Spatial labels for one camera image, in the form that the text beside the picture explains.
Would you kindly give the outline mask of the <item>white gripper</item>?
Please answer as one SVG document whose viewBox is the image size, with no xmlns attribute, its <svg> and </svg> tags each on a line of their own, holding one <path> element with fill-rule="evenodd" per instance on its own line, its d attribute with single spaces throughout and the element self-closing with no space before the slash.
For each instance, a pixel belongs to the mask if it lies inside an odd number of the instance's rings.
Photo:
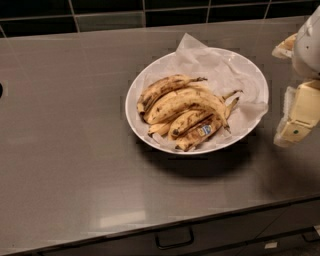
<svg viewBox="0 0 320 256">
<path fill-rule="evenodd" d="M 292 57 L 295 71 L 309 80 L 297 88 L 288 87 L 284 95 L 283 117 L 274 144 L 289 147 L 306 138 L 320 121 L 320 6 L 293 34 L 272 51 L 276 58 Z"/>
</svg>

